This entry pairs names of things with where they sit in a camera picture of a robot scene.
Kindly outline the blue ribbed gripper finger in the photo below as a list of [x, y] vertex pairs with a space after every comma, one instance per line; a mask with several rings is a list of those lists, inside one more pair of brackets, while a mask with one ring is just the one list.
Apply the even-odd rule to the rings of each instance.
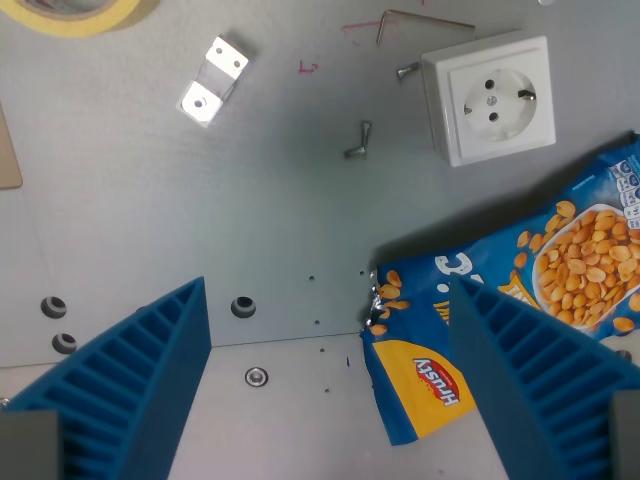
[[70, 354], [1, 417], [56, 422], [62, 479], [166, 479], [211, 349], [197, 277]]
[[637, 365], [482, 283], [450, 293], [454, 362], [509, 478], [638, 478]]

